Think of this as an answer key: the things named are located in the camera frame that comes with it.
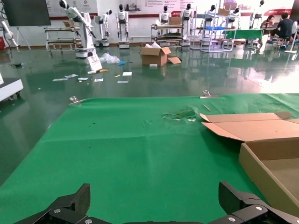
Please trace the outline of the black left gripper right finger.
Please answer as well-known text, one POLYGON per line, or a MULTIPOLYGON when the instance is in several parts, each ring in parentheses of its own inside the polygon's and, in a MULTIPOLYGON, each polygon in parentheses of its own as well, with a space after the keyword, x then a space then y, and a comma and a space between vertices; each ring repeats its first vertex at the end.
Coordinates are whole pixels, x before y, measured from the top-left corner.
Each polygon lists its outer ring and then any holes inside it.
POLYGON ((228 182, 218 185, 218 200, 226 216, 212 224, 297 224, 299 218, 277 210, 257 195, 233 188, 228 182))

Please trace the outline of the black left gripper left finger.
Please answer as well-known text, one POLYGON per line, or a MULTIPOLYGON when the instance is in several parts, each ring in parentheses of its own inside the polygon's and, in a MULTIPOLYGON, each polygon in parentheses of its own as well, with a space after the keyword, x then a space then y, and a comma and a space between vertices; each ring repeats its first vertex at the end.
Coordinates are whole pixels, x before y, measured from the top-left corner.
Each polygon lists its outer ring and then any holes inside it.
POLYGON ((100 219, 89 217, 90 184, 84 183, 74 193, 60 196, 45 210, 31 215, 18 224, 99 224, 100 219))

